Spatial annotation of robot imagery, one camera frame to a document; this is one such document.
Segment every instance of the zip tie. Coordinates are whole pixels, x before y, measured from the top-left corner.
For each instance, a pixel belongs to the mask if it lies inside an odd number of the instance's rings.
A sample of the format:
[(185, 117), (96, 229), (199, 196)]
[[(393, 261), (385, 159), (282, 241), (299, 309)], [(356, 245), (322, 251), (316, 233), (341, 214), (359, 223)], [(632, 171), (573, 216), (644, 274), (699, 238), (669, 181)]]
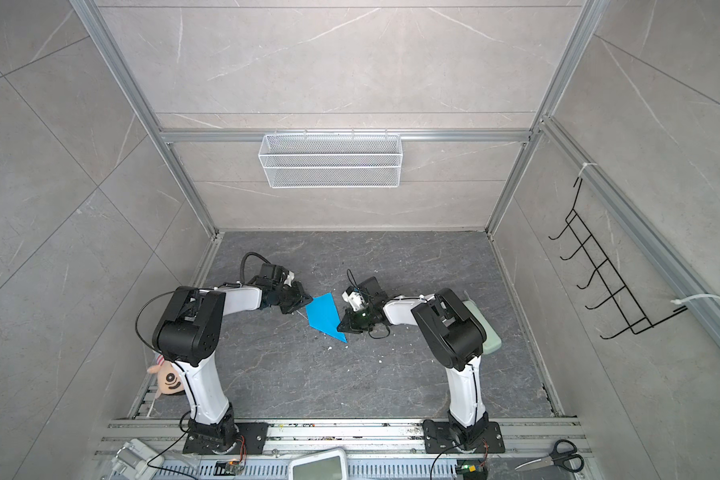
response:
[(597, 164), (588, 164), (587, 162), (584, 162), (581, 164), (581, 170), (579, 170), (579, 177), (581, 177), (581, 174), (584, 173), (584, 169), (589, 167), (590, 165), (597, 165)]
[(720, 295), (713, 295), (711, 293), (697, 293), (695, 295), (687, 296), (686, 298), (670, 300), (670, 302), (674, 303), (675, 305), (681, 305), (685, 302), (695, 300), (697, 298), (713, 298), (720, 300)]

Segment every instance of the blue folded paper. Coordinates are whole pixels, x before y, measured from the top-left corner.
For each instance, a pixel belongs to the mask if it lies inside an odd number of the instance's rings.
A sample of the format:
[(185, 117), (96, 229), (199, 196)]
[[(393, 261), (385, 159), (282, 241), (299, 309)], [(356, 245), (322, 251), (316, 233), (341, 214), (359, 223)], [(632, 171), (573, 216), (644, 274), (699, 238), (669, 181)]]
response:
[(306, 310), (310, 327), (320, 330), (344, 343), (347, 342), (347, 337), (344, 336), (344, 333), (336, 331), (339, 319), (336, 304), (333, 302), (333, 295), (326, 293), (325, 295), (318, 296), (307, 305)]

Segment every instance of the plush toy face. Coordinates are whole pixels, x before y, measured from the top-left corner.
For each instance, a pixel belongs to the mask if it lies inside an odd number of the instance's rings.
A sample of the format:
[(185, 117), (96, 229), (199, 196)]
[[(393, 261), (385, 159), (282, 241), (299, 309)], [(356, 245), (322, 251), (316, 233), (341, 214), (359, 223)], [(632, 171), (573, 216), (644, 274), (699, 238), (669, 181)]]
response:
[(173, 395), (184, 391), (184, 383), (170, 362), (158, 358), (158, 365), (152, 365), (147, 371), (157, 374), (157, 395)]

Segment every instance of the aluminum frame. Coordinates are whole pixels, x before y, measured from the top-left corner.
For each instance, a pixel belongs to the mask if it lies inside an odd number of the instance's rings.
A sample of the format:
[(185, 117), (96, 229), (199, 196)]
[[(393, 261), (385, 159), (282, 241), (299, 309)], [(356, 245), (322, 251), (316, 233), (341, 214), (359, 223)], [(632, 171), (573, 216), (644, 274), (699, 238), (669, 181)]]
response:
[(93, 0), (70, 0), (70, 3), (76, 11), (77, 16), (80, 17), (80, 21), (85, 25), (91, 39), (99, 49), (101, 56), (104, 57), (104, 62), (115, 77), (115, 81), (120, 86), (120, 90), (123, 91), (128, 103), (130, 103), (139, 121), (141, 121), (152, 143), (168, 166), (173, 178), (176, 179), (190, 206), (192, 206), (192, 210), (195, 211), (195, 215), (197, 215), (198, 220), (200, 220), (202, 227), (206, 230), (208, 236), (213, 237), (218, 233), (218, 229), (214, 225), (213, 219), (198, 195), (197, 190), (195, 190), (194, 183), (184, 171), (176, 153), (160, 137), (160, 127), (158, 126), (154, 111), (146, 101), (146, 97), (139, 89), (136, 80), (134, 80), (134, 76), (123, 60), (123, 55), (115, 44), (112, 34), (107, 28), (98, 7)]
[(522, 128), (486, 129), (419, 129), (419, 128), (337, 128), (337, 129), (197, 129), (162, 130), (160, 136), (167, 143), (179, 142), (261, 142), (270, 134), (395, 134), (403, 141), (528, 141), (530, 130)]
[(509, 292), (509, 300), (512, 304), (512, 307), (514, 308), (516, 317), (518, 318), (520, 330), (522, 330), (523, 334), (525, 335), (525, 339), (530, 345), (530, 349), (533, 353), (531, 358), (532, 360), (534, 360), (534, 366), (536, 367), (536, 371), (541, 378), (542, 384), (544, 385), (544, 390), (547, 392), (547, 398), (552, 405), (552, 412), (556, 416), (565, 416), (566, 411), (563, 408), (563, 402), (560, 400), (560, 394), (557, 393), (555, 384), (552, 381), (552, 375), (549, 372), (549, 368), (547, 368), (547, 363), (544, 360), (544, 356), (541, 355), (541, 349), (539, 349), (539, 343), (536, 340), (533, 329), (530, 328), (528, 315), (526, 315), (525, 313), (523, 303), (520, 302), (520, 296), (518, 295), (518, 291), (514, 288), (514, 284), (510, 281), (509, 269), (507, 268), (507, 264), (504, 263), (504, 258), (501, 256), (501, 252), (499, 251), (499, 248), (493, 241), (493, 239), (489, 239), (488, 244), (490, 245), (490, 249), (496, 256), (496, 260), (499, 264), (499, 272), (501, 273), (501, 279), (504, 281), (504, 286), (507, 287), (507, 291)]
[[(578, 418), (495, 418), (501, 425), (506, 453), (492, 458), (537, 458), (549, 454), (558, 438), (576, 443), (586, 458), (594, 455)], [(422, 418), (265, 418), (238, 422), (267, 422), (269, 431), (262, 456), (250, 458), (295, 458), (310, 452), (344, 448), (349, 458), (433, 458), (424, 448)], [(182, 436), (177, 420), (113, 420), (99, 432), (94, 460), (115, 454), (131, 438), (146, 438), (157, 451)], [(178, 442), (169, 452), (180, 452)], [(448, 458), (480, 458), (483, 454), (447, 454)], [(224, 460), (235, 456), (200, 456)]]
[(563, 97), (570, 78), (573, 76), (576, 66), (584, 55), (586, 46), (590, 43), (592, 35), (600, 23), (600, 18), (603, 16), (609, 2), (610, 0), (587, 0), (582, 7), (579, 20), (576, 23), (576, 27), (574, 27), (574, 32), (570, 36), (560, 64), (557, 66), (557, 71), (555, 71), (552, 77), (552, 82), (550, 82), (547, 93), (544, 95), (544, 100), (541, 101), (541, 106), (539, 106), (539, 110), (536, 113), (536, 118), (534, 118), (533, 125), (530, 129), (532, 132), (530, 140), (528, 144), (520, 150), (518, 158), (512, 166), (509, 178), (507, 178), (507, 181), (504, 183), (504, 188), (501, 190), (499, 199), (494, 206), (494, 211), (491, 213), (488, 224), (485, 226), (485, 231), (488, 232), (488, 235), (492, 236), (496, 233), (501, 219), (504, 218), (504, 214), (509, 207), (509, 202), (512, 200), (512, 196), (520, 184), (520, 179), (522, 179), (525, 170), (528, 168), (528, 163), (536, 151), (540, 125), (545, 117), (554, 114), (555, 110), (557, 110), (557, 105), (560, 103), (560, 99)]
[[(584, 163), (594, 163), (554, 118), (546, 117), (541, 129), (577, 170)], [(603, 169), (590, 165), (581, 172), (581, 177), (679, 298), (697, 293), (714, 293), (672, 244), (608, 178)], [(720, 301), (700, 298), (685, 305), (720, 347)]]

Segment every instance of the black mounting plate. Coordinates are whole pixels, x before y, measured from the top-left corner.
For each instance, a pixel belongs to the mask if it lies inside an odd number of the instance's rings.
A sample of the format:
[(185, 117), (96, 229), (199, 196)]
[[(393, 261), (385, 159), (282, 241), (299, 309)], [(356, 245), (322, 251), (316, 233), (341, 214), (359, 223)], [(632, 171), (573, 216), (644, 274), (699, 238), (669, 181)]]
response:
[[(240, 435), (246, 440), (247, 455), (261, 455), (264, 453), (264, 442), (266, 442), (266, 432), (269, 428), (269, 423), (236, 423), (236, 425), (240, 430)], [(182, 452), (199, 453), (201, 455), (219, 455), (213, 451), (214, 449), (218, 448), (198, 436), (188, 434)], [(240, 442), (235, 442), (232, 450), (229, 450), (224, 455), (239, 454)]]
[[(451, 448), (454, 440), (451, 437), (451, 430), (448, 422), (432, 422), (425, 420), (422, 423), (424, 430), (424, 448), (427, 453), (442, 453), (447, 448)], [(480, 434), (474, 453), (485, 453), (485, 446), (480, 439), (484, 439), (488, 444), (488, 453), (505, 453), (504, 437), (501, 435), (501, 428), (496, 422), (488, 422), (488, 426)], [(458, 453), (453, 448), (450, 452)]]

